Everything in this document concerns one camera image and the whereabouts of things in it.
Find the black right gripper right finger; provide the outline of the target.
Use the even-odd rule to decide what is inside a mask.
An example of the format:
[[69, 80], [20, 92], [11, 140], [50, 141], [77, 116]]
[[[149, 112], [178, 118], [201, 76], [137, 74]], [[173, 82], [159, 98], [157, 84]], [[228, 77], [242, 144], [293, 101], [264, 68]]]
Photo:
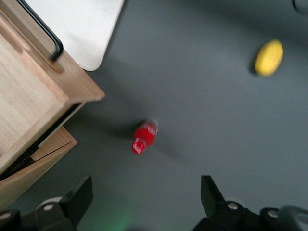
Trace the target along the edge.
[[201, 202], [206, 214], [194, 231], [259, 231], [259, 216], [235, 201], [227, 201], [211, 176], [201, 177]]

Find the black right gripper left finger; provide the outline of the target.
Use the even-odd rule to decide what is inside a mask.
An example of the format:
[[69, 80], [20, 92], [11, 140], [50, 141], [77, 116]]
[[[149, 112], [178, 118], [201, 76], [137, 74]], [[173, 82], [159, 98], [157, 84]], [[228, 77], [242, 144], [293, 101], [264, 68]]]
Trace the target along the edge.
[[92, 177], [83, 176], [59, 201], [49, 199], [36, 209], [37, 229], [75, 231], [92, 200]]

